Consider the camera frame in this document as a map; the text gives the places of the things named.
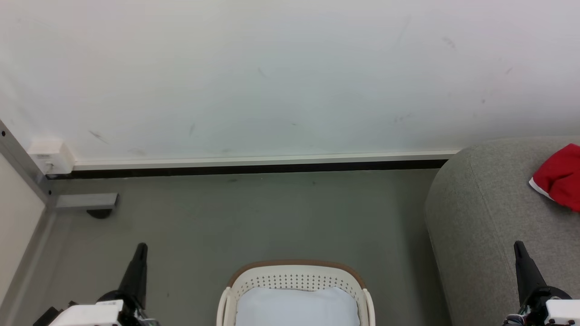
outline black baseboard strip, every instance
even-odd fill
[[[438,169],[447,160],[388,161],[388,162],[352,162],[352,163],[319,163],[319,164],[286,164],[286,165],[251,165],[251,166],[208,166],[199,168],[158,168],[158,169],[119,169],[73,171],[68,175],[56,175],[50,180],[67,179],[109,179],[135,178],[143,176],[176,176],[176,175],[226,175],[243,173],[286,173],[286,172],[321,172],[321,171],[356,171],[356,170],[405,170],[405,169]]]

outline basket handle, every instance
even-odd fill
[[[375,326],[375,306],[372,304],[371,294],[367,289],[362,289],[365,299],[367,299],[368,325]]]
[[[227,295],[230,293],[230,287],[227,287],[223,293],[222,297],[219,299],[219,304],[217,306],[217,318],[216,318],[216,326],[223,326],[223,314],[226,309],[226,301]]]

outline red cloth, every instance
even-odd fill
[[[534,173],[533,182],[558,204],[580,212],[580,146],[570,144],[554,153]]]

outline white wall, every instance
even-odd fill
[[[1,154],[0,185],[0,305],[2,305],[45,206]]]
[[[0,118],[80,161],[580,133],[577,0],[0,3]]]

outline brown basket rim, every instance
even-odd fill
[[[227,286],[232,287],[234,282],[237,278],[245,271],[257,267],[267,267],[267,266],[283,266],[283,265],[308,265],[308,266],[321,266],[321,267],[332,267],[336,269],[342,269],[343,271],[351,274],[355,280],[357,280],[358,284],[360,285],[361,289],[366,289],[367,287],[364,284],[363,278],[350,266],[341,264],[341,263],[334,263],[334,262],[325,262],[323,260],[311,260],[311,259],[281,259],[281,260],[264,260],[261,262],[254,262],[243,266],[242,268],[238,269],[234,275],[231,276],[230,281],[228,282]]]

